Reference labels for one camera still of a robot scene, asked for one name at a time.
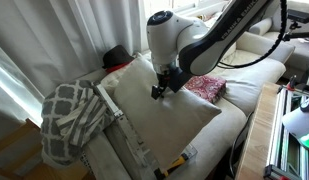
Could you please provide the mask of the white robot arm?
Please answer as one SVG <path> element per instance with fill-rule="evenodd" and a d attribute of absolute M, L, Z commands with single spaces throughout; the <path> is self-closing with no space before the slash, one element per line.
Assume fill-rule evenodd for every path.
<path fill-rule="evenodd" d="M 234 0 L 211 27 L 195 17 L 159 11 L 147 21 L 147 39 L 158 83 L 151 96 L 176 92 L 192 77 L 212 71 L 226 51 L 273 0 Z"/>

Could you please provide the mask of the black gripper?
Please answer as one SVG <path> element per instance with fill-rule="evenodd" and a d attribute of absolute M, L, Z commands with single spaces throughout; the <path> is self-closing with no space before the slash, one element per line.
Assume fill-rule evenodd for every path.
<path fill-rule="evenodd" d="M 170 88 L 174 93 L 179 91 L 192 78 L 192 75 L 183 72 L 175 62 L 172 62 L 157 65 L 157 78 L 158 87 L 153 85 L 151 91 L 151 97 L 155 100 L 159 97 L 164 98 L 167 88 Z"/>

